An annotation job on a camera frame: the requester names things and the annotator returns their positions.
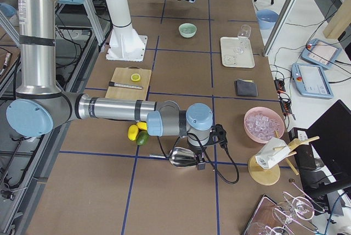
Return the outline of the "green bowl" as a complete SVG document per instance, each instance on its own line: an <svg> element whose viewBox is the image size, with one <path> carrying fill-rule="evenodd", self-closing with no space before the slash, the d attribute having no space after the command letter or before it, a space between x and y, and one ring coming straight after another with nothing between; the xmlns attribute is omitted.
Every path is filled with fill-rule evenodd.
<svg viewBox="0 0 351 235"><path fill-rule="evenodd" d="M197 27L191 23L183 23L178 27L179 33L184 38L192 38L197 32Z"/></svg>

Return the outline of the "steel ice scoop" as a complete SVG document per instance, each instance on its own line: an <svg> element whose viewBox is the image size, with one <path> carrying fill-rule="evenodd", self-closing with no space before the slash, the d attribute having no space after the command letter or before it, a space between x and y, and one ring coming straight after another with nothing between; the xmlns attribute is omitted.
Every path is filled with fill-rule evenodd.
<svg viewBox="0 0 351 235"><path fill-rule="evenodd" d="M197 165L195 153L182 147L175 147L168 155L150 154L149 157L165 158L175 167L190 167Z"/></svg>

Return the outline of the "pink bowl of ice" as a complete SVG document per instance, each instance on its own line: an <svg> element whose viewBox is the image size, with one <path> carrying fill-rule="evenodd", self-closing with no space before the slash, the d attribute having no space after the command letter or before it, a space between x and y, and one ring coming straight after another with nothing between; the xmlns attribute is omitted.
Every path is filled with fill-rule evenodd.
<svg viewBox="0 0 351 235"><path fill-rule="evenodd" d="M271 138L281 138L285 123L278 113L266 107L249 109L244 116L244 130L257 143L267 143Z"/></svg>

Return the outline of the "blue bowl with fork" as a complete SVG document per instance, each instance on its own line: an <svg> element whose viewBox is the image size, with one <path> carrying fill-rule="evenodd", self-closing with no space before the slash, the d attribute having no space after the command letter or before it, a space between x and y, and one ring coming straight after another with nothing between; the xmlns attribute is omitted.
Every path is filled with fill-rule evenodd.
<svg viewBox="0 0 351 235"><path fill-rule="evenodd" d="M256 12L256 17L261 30L272 29L279 18L279 14L269 9L262 9Z"/></svg>

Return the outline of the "grey folded cloth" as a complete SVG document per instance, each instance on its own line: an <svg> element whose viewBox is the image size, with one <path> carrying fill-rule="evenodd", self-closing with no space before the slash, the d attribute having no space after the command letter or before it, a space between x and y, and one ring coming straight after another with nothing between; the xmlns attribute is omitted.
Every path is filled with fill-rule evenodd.
<svg viewBox="0 0 351 235"><path fill-rule="evenodd" d="M258 96L257 86L254 82L238 79L234 82L237 96L256 97Z"/></svg>

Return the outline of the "white carton on stand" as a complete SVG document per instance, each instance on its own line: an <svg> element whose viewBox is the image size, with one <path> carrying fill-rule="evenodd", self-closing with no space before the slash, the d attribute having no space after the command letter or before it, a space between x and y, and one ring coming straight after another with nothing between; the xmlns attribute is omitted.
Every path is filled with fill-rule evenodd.
<svg viewBox="0 0 351 235"><path fill-rule="evenodd" d="M290 148L286 142L273 137L263 146L254 158L261 168L268 170L286 158L289 153Z"/></svg>

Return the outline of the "wooden stand with round base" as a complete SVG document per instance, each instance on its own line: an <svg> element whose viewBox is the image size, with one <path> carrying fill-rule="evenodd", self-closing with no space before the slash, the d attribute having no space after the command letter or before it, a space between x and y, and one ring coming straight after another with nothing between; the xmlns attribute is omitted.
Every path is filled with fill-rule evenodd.
<svg viewBox="0 0 351 235"><path fill-rule="evenodd" d="M292 165L292 163L288 160L288 157L292 156L292 155L295 155L297 153L297 152L295 152L295 149L298 146L303 145L303 144L308 144L309 142L312 142L312 141L316 141L319 138L320 138L319 136L315 136L315 137L312 137L312 138L308 138L308 139L306 139L304 141L301 141L298 138L295 138L289 144L287 144L288 147L290 148L290 153L283 160L285 160L289 164L290 168L293 170L293 172L296 175L299 175L299 172ZM252 156L250 158L250 160L248 161L248 171L249 171L251 177L256 182L258 182L259 184L262 184L264 186L271 186L271 185L274 185L275 183L277 183L277 181L280 178L279 165L277 164L277 165L273 166L271 169L265 170L265 169L261 168L257 164L254 156Z"/></svg>

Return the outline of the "green lime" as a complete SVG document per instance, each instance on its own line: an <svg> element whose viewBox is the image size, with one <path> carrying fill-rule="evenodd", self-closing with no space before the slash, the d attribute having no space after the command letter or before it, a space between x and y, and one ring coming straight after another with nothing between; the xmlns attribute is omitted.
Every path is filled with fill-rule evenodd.
<svg viewBox="0 0 351 235"><path fill-rule="evenodd" d="M147 131L140 131L137 135L137 138L136 138L136 144L138 146L144 146L147 144L149 140L149 134Z"/></svg>

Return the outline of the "clear wine glass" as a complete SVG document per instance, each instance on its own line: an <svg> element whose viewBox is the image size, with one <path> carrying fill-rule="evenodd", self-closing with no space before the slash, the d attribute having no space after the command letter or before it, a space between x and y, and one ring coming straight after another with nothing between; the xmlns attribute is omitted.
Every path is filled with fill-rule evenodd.
<svg viewBox="0 0 351 235"><path fill-rule="evenodd" d="M248 41L251 35L251 27L247 24L241 26L237 33L237 41L235 43L234 51L236 54L243 54L248 48Z"/></svg>

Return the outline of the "whole yellow lemon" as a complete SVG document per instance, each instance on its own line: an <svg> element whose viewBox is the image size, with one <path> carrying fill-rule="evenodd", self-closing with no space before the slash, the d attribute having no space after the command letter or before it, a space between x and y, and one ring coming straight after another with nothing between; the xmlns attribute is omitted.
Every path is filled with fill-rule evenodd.
<svg viewBox="0 0 351 235"><path fill-rule="evenodd" d="M148 126L146 122L137 122L137 127L138 129L142 130L142 131L147 131L148 130Z"/></svg>

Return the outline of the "cream bear serving tray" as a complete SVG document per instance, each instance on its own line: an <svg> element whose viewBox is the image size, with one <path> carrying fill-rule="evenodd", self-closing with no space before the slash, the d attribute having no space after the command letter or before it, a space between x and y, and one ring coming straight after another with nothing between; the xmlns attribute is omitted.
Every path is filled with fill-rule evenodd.
<svg viewBox="0 0 351 235"><path fill-rule="evenodd" d="M248 38L221 37L222 65L229 68L254 68L255 62Z"/></svg>

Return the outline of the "lemon half slice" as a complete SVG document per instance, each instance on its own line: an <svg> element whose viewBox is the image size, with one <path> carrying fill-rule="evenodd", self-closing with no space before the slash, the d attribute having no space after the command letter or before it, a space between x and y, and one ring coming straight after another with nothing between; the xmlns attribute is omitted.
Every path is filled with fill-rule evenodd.
<svg viewBox="0 0 351 235"><path fill-rule="evenodd" d="M133 81L133 82L141 81L141 75L139 73L131 74L131 81Z"/></svg>

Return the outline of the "wooden cutting board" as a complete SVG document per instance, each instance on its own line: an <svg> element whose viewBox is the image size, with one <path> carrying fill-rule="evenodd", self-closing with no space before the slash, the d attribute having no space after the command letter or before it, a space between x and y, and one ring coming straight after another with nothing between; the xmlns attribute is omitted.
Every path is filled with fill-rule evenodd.
<svg viewBox="0 0 351 235"><path fill-rule="evenodd" d="M133 74L139 74L140 81L132 81ZM105 97L113 99L146 100L150 78L151 70L148 69L116 68L110 80L111 82L141 86L142 89L109 86Z"/></svg>

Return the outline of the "blue teach pendant near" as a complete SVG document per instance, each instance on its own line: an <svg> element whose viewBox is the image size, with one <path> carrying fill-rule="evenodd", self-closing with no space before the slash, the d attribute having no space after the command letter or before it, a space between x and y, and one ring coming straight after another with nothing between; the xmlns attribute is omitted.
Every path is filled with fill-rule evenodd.
<svg viewBox="0 0 351 235"><path fill-rule="evenodd" d="M322 99L332 99L334 97L321 66L294 63L291 66L291 74L301 95Z"/></svg>

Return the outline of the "blue teach pendant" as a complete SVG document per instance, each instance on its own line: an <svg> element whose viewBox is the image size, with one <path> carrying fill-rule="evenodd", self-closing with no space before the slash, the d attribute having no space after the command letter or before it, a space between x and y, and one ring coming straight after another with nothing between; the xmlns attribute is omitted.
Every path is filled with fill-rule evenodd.
<svg viewBox="0 0 351 235"><path fill-rule="evenodd" d="M341 50L333 44L314 38L302 51L301 58L312 64L320 65L324 69L330 69Z"/></svg>
<svg viewBox="0 0 351 235"><path fill-rule="evenodd" d="M334 97L321 66L294 63L291 66L291 74L301 95L322 99L332 99Z"/></svg>

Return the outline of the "black laptop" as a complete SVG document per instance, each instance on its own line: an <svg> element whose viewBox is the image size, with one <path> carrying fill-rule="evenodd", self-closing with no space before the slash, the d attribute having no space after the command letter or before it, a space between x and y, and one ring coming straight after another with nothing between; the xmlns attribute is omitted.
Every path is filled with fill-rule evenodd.
<svg viewBox="0 0 351 235"><path fill-rule="evenodd" d="M318 198L341 189L350 190L350 109L337 100L305 132L309 138L319 137L298 148L296 160L305 192ZM312 148L336 179L333 183L317 176Z"/></svg>

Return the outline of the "blue teach pendant far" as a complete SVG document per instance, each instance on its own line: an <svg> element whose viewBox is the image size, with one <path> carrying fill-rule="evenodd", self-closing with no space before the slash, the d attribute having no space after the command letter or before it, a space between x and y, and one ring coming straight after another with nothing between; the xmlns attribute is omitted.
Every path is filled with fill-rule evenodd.
<svg viewBox="0 0 351 235"><path fill-rule="evenodd" d="M301 58L312 64L320 65L324 69L330 69L341 50L333 44L314 38L302 51Z"/></svg>

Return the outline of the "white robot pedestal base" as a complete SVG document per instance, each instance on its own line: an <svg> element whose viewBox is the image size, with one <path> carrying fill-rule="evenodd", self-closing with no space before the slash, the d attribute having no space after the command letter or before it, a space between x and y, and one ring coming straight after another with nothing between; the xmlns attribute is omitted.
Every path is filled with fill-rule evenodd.
<svg viewBox="0 0 351 235"><path fill-rule="evenodd" d="M112 22L107 60L143 61L148 37L133 28L127 0L106 0Z"/></svg>

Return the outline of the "aluminium frame post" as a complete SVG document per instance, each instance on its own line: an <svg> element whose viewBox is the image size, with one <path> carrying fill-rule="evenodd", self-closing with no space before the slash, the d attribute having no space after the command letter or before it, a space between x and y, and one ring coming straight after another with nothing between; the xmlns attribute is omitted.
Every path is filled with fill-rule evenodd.
<svg viewBox="0 0 351 235"><path fill-rule="evenodd" d="M279 17L277 22L275 23L268 40L265 44L265 47L263 49L263 56L267 57L268 54L270 53L275 41L278 39L279 33L285 24L287 17L289 16L290 12L293 9L293 6L295 4L296 0L285 0L284 5L282 6L282 9L280 11Z"/></svg>

